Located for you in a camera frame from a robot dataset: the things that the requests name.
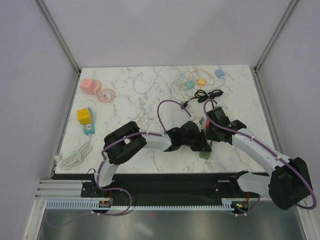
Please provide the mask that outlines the green power strip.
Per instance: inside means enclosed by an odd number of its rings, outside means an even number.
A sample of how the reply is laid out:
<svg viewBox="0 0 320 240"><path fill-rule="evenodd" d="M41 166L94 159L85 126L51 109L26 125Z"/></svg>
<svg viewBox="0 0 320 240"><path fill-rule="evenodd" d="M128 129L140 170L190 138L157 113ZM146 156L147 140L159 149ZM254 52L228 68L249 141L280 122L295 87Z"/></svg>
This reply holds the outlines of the green power strip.
<svg viewBox="0 0 320 240"><path fill-rule="evenodd" d="M212 145L213 145L213 143L210 142L208 145L209 145L209 147L210 147L210 151L202 151L202 152L200 152L200 153L199 153L199 157L200 157L201 159L208 160L208 159L210 158L211 152L212 152Z"/></svg>

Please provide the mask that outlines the yellow charger plug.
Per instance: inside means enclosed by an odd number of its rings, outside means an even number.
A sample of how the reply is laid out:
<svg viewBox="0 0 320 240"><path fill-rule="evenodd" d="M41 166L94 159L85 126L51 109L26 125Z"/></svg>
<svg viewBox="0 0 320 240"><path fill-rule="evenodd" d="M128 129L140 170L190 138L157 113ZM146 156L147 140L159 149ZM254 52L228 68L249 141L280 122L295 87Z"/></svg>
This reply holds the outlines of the yellow charger plug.
<svg viewBox="0 0 320 240"><path fill-rule="evenodd" d="M197 84L201 87L204 87L206 85L207 80L205 78L199 78L197 80Z"/></svg>

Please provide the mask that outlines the teal charger plug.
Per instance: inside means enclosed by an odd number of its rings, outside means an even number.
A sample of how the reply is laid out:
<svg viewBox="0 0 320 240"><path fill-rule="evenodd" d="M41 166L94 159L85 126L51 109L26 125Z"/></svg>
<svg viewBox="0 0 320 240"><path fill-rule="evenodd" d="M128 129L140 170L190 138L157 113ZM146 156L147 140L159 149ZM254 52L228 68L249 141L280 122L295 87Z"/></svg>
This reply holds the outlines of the teal charger plug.
<svg viewBox="0 0 320 240"><path fill-rule="evenodd" d="M193 81L186 81L184 84L183 84L188 90L191 90L194 86L195 86L195 83Z"/></svg>

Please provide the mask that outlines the blue charger plug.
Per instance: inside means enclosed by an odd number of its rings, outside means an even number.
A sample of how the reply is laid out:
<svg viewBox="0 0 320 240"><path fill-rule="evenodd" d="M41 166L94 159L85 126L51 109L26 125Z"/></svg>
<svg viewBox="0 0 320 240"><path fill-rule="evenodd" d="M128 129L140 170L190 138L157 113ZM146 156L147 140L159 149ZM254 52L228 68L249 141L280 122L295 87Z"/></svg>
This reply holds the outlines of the blue charger plug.
<svg viewBox="0 0 320 240"><path fill-rule="evenodd" d="M225 77L225 72L222 69L217 69L214 73L219 79Z"/></svg>

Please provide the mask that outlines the red cube power socket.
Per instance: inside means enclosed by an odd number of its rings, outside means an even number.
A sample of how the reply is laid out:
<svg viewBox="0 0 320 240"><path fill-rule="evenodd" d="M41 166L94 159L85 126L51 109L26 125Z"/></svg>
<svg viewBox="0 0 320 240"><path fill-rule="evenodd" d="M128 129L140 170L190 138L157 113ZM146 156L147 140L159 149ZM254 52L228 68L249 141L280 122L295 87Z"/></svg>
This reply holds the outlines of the red cube power socket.
<svg viewBox="0 0 320 240"><path fill-rule="evenodd" d="M207 119L205 123L205 127L208 128L210 126L210 121Z"/></svg>

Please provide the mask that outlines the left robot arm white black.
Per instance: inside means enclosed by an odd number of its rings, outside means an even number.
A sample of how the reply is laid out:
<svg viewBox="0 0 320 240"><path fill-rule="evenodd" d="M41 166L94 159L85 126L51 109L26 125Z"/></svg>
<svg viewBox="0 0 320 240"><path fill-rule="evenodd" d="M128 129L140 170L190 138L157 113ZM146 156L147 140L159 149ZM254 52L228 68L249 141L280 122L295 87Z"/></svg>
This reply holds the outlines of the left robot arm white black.
<svg viewBox="0 0 320 240"><path fill-rule="evenodd" d="M92 191L99 197L106 196L118 167L133 158L142 149L174 152L187 146L193 152L211 152L205 131L198 123L188 121L163 133L143 130L130 121L104 138L101 151L103 161L95 174Z"/></svg>

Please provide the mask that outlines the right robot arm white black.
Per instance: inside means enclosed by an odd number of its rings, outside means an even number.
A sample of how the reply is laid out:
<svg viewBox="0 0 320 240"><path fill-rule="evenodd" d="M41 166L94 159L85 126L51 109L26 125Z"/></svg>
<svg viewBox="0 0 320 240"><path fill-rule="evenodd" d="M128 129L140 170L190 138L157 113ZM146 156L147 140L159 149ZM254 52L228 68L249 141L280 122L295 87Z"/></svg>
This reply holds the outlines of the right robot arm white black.
<svg viewBox="0 0 320 240"><path fill-rule="evenodd" d="M270 197L282 210L296 205L305 210L317 206L317 198L306 162L294 159L276 151L259 140L242 122L235 120L221 126L208 119L206 138L213 142L225 142L242 150L256 161L267 173L266 176L251 172L241 173L229 184L229 191L235 197L245 192Z"/></svg>

